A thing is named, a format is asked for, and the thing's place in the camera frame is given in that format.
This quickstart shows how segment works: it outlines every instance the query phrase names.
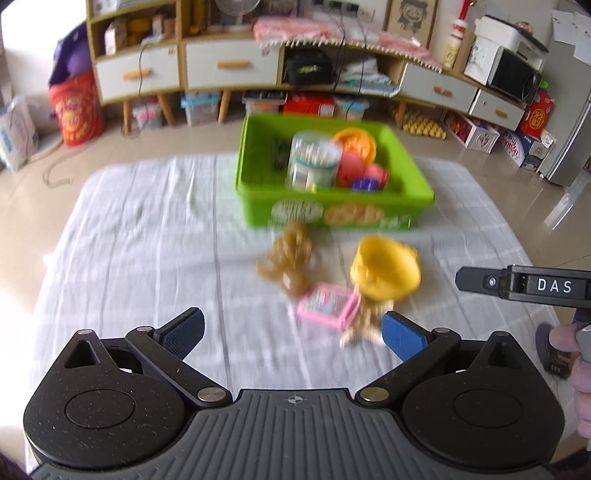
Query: orange lid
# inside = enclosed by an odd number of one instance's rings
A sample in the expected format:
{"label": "orange lid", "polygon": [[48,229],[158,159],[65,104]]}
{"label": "orange lid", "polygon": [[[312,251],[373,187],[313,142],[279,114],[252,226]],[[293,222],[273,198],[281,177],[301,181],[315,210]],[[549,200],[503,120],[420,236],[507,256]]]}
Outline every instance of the orange lid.
{"label": "orange lid", "polygon": [[361,128],[346,128],[334,135],[333,140],[343,144],[343,151],[353,151],[366,165],[375,160],[377,145],[375,139]]}

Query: green plastic box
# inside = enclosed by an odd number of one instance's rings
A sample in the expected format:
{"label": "green plastic box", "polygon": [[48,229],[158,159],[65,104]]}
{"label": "green plastic box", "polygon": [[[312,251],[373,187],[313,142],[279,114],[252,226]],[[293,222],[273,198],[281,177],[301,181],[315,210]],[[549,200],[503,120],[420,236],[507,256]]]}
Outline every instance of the green plastic box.
{"label": "green plastic box", "polygon": [[[277,171],[272,161],[274,141],[290,142],[301,130],[335,134],[351,127],[374,136],[378,146],[375,161],[390,171],[383,191],[358,193],[333,188],[302,192],[285,188],[287,169]],[[246,223],[267,227],[299,221],[329,228],[406,229],[435,202],[431,186],[387,125],[276,113],[249,115],[244,120],[236,192]]]}

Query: white drawer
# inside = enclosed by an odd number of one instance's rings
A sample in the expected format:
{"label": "white drawer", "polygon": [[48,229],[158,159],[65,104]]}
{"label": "white drawer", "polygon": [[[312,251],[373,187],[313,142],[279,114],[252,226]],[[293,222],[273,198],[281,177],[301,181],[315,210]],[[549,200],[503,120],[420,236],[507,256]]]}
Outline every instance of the white drawer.
{"label": "white drawer", "polygon": [[524,109],[484,90],[478,90],[474,103],[469,111],[470,115],[476,118],[486,120],[509,130],[515,130],[517,128],[524,112]]}
{"label": "white drawer", "polygon": [[477,87],[412,63],[407,64],[400,81],[400,93],[460,112],[468,112]]}
{"label": "white drawer", "polygon": [[[141,93],[180,88],[178,47],[146,48],[142,54]],[[96,73],[103,102],[137,95],[139,91],[139,51],[96,62]]]}
{"label": "white drawer", "polygon": [[254,40],[187,43],[187,88],[276,85],[279,47]]}

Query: human hand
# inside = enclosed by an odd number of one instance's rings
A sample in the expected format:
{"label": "human hand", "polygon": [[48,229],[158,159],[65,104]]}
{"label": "human hand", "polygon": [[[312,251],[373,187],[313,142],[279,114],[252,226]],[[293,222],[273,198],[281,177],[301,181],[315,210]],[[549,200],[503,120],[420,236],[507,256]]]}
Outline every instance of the human hand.
{"label": "human hand", "polygon": [[[576,333],[585,323],[560,325],[550,332],[550,344],[563,352],[578,352]],[[591,364],[577,358],[573,365],[570,382],[575,389],[574,409],[579,416],[579,435],[591,439]]]}

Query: toy figure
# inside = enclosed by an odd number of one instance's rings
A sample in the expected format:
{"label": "toy figure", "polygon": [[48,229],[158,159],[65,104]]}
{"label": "toy figure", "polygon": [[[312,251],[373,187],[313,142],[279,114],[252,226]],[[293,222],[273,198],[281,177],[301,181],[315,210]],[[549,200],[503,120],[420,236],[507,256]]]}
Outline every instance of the toy figure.
{"label": "toy figure", "polygon": [[394,308],[393,301],[373,303],[362,299],[356,317],[349,324],[340,338],[340,347],[345,348],[350,343],[359,340],[369,340],[384,345],[382,339],[382,317]]}
{"label": "toy figure", "polygon": [[283,235],[273,242],[265,261],[256,262],[255,272],[260,277],[277,282],[283,292],[299,299],[310,289],[302,268],[310,263],[312,244],[302,223],[289,223]]}

